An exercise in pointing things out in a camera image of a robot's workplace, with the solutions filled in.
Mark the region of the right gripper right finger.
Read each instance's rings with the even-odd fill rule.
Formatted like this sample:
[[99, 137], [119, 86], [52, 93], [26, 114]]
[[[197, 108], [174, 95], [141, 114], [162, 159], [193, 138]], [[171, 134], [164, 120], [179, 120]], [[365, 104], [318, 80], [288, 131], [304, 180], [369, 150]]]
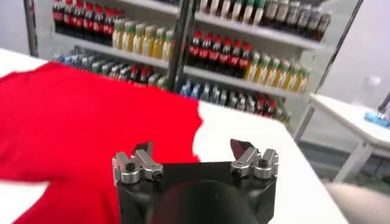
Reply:
[[230, 147], [235, 157], [231, 162], [230, 173], [234, 178], [245, 178], [253, 175], [259, 180], [277, 178], [279, 155], [274, 149], [261, 153], [250, 142], [230, 140]]

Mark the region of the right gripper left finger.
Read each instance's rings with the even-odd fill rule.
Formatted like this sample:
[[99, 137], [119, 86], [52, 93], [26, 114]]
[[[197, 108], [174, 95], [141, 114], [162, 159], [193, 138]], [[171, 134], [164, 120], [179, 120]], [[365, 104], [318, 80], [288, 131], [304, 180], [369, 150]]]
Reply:
[[163, 165], [152, 159], [152, 141], [137, 144], [133, 153], [118, 152], [112, 158], [114, 184], [136, 184], [147, 179], [159, 182], [163, 178]]

